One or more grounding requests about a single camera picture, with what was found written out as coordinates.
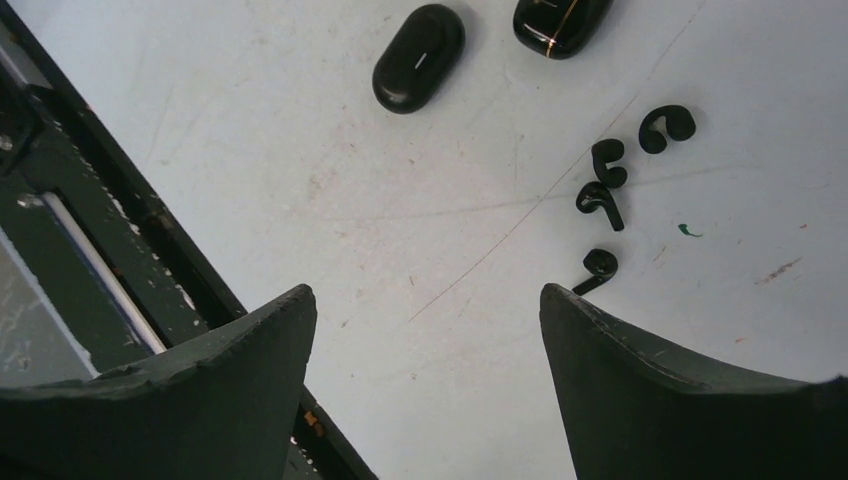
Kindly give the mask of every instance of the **black earbud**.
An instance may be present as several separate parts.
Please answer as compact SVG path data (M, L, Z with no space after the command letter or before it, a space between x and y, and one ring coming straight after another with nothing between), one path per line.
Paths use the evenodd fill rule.
M621 188L627 181L627 170L622 167L607 169L607 164L617 162L624 157L624 144L621 140L607 138L592 145L592 166L595 176L607 188Z
M615 258L615 255L606 250L594 248L588 255L586 255L586 258L583 259L583 266L586 267L586 270L589 270L589 273L592 274L592 278L574 287L572 291L575 295L580 296L586 295L592 290L609 282L618 271L618 259Z
M624 220L615 205L612 193L601 182L589 182L577 194L577 210L581 213L592 213L598 208L607 212L613 230L624 230Z
M639 145L642 150L652 155L662 152L668 142L662 133L657 131L655 123L665 117L665 129L669 138L675 142L683 142L695 135L695 119L686 107L666 105L651 111L639 127Z

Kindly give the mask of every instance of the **worn black plastic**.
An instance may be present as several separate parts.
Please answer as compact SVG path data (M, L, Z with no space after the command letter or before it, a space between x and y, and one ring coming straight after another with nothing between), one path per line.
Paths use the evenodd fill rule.
M300 286L90 382L0 389L0 468L57 479L281 479L316 316Z
M581 480L845 477L845 378L811 385L728 365L558 285L542 291L540 318Z
M406 19L374 67L374 94L394 113L412 113L432 98L465 46L459 15L425 5Z
M607 188L621 188L627 182L627 170L623 167L607 168L608 163L624 157L624 143L615 138L601 140L592 146L592 167L595 176Z
M531 50L561 60L586 45L610 4L612 0L520 0L512 28Z
M593 248L583 259L583 266L592 274L592 278L574 287L575 295L586 295L612 280L618 272L618 259L611 252Z
M624 230L624 220L621 212L612 198L612 193L601 182L589 182L577 194L577 210L580 213L592 213L603 208L610 220L612 229L616 232Z
M686 107L666 105L652 110L639 127L639 145L652 155L662 153L668 147L668 142L655 125L661 118L665 118L665 129L675 142L689 140L697 129L695 119Z

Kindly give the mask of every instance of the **brown stain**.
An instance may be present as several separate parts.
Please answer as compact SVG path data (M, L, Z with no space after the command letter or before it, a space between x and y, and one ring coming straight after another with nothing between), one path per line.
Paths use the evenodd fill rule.
M785 265L781 265L781 266L780 266L780 268L778 268L777 270L775 270L775 271L771 272L771 273L770 273L767 277L765 277L765 278L763 278L762 280L759 280L759 281L757 281L757 282L754 282L754 285L762 286L762 285L765 285L765 284L767 284L767 283L771 282L771 281L772 281L772 280L774 280L775 278L777 278L777 277L779 277L779 276L783 275L784 273L786 273L786 271L787 271L787 270L789 270L790 268L794 267L794 266L795 266L795 264L796 264L796 263L798 263L798 262L800 262L802 258L804 258L804 257L798 257L797 259L795 259L795 260L793 260L793 261L791 261L791 262L789 262L789 263L787 263L787 264L785 264Z
M312 427L313 430L315 430L315 435L319 437L324 436L324 426L321 425L321 422L318 421L318 417L316 417L315 414L312 413L312 410L309 410L305 414L303 414L303 419L306 420L307 425L309 425L310 427Z

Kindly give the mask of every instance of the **white rod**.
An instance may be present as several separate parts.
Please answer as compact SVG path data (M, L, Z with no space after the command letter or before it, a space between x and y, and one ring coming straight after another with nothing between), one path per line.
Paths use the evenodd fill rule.
M97 275L100 276L100 279L103 281L106 289L112 294L117 301L118 306L129 319L133 332L139 336L141 341L144 342L144 344L147 345L154 354L164 352L165 345L162 343L162 340L159 339L159 336L156 335L156 332L153 331L153 328L149 323L147 323L147 319L144 318L144 315L142 315L138 310L135 302L132 301L129 294L127 294L127 291L124 290L121 282L119 282L118 278L115 277L115 274L112 273L112 269L106 265L103 257L97 253L97 249L94 248L94 245L85 235L85 232L83 232L79 225L77 225L77 222L74 220L71 212L69 212L62 203L62 199L56 196L56 194L50 192L43 194L41 198L44 200L44 203L50 207L53 214L56 215L59 223L65 227L65 230L67 230L71 238L77 243L80 251L89 261L92 268L94 268Z

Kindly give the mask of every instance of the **gold stripe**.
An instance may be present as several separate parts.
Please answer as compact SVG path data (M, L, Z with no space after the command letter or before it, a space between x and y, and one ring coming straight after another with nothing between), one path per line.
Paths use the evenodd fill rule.
M565 26L565 21L568 20L568 17L571 16L571 11L574 10L574 6L577 5L579 0L574 0L571 2L571 5L568 6L568 10L565 11L565 16L562 17L562 21L559 22L559 26L557 27L556 32L551 35L551 39L548 40L548 51L545 52L545 56L551 58L551 49L554 48L554 43L556 43L556 37L559 35L559 32L562 31L562 28Z

